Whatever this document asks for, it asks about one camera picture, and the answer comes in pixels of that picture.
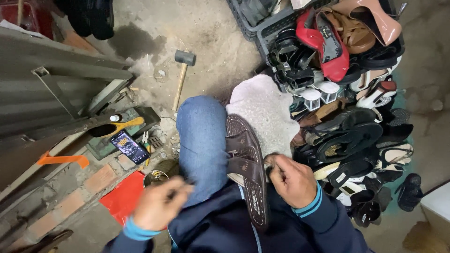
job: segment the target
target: hand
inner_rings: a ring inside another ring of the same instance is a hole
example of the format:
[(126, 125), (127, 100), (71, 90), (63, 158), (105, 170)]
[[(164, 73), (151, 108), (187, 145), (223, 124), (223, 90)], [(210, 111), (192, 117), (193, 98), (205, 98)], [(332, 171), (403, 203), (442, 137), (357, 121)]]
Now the hand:
[(180, 176), (174, 176), (162, 185), (148, 187), (134, 211), (134, 223), (146, 230), (165, 229), (178, 215), (193, 189), (194, 186), (186, 184)]
[(317, 181), (310, 167), (282, 154), (268, 155), (265, 163), (272, 165), (270, 180), (288, 205), (303, 208), (314, 200), (317, 194)]

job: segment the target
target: smartphone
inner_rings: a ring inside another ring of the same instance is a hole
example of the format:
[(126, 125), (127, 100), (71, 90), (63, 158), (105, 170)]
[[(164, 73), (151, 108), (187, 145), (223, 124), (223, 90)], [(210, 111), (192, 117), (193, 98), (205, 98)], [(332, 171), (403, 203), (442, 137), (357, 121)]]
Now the smartphone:
[(135, 164), (140, 164), (150, 158), (150, 154), (131, 138), (124, 130), (109, 138), (109, 141), (124, 153)]

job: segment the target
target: jeans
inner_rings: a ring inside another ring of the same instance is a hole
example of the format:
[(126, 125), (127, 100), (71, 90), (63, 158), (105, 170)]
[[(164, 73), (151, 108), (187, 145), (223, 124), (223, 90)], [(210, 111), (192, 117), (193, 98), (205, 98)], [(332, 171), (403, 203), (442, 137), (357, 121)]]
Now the jeans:
[(205, 201), (228, 181), (226, 118), (225, 107), (210, 96), (188, 98), (178, 110), (180, 174), (195, 185), (184, 207)]

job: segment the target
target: concrete floor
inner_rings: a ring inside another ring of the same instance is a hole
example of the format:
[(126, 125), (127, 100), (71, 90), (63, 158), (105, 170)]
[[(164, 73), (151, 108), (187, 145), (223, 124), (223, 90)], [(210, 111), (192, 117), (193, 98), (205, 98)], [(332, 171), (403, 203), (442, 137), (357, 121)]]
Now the concrete floor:
[[(450, 2), (445, 0), (410, 1), (400, 21), (406, 52), (396, 72), (414, 124), (415, 153), (407, 169), (422, 176), (424, 191), (450, 178), (446, 160), (450, 49), (445, 46), (450, 41), (445, 32), (449, 12)], [(243, 38), (225, 0), (115, 0), (114, 13), (116, 35), (109, 41), (90, 40), (105, 54), (133, 61), (131, 70), (139, 75), (132, 84), (139, 88), (137, 103), (153, 106), (161, 117), (174, 118), (170, 108), (180, 71), (173, 59), (175, 48), (186, 46), (197, 55), (196, 65), (188, 68), (180, 102), (201, 94), (226, 102), (233, 87), (251, 77), (261, 60), (255, 45)], [(154, 78), (159, 70), (166, 74), (162, 79)], [(404, 252), (401, 242), (419, 220), (424, 220), (420, 208), (406, 213), (393, 201), (380, 226), (361, 231), (375, 252)], [(79, 247), (98, 252), (120, 226), (98, 205), (71, 229), (75, 234), (60, 244), (60, 252), (79, 252)], [(157, 252), (168, 252), (168, 242), (166, 234), (158, 236), (157, 247), (162, 248)]]

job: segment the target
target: navy jacket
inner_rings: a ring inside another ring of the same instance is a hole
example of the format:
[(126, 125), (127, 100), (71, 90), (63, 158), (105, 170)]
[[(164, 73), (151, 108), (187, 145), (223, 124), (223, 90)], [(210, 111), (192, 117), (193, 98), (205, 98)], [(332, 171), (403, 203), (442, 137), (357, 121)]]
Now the navy jacket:
[[(228, 183), (210, 199), (185, 208), (168, 226), (173, 252), (211, 253), (366, 253), (371, 252), (344, 206), (326, 194), (320, 206), (300, 217), (268, 188), (270, 225), (258, 232), (251, 224), (241, 191)], [(151, 240), (137, 241), (121, 232), (104, 252), (151, 253)]]

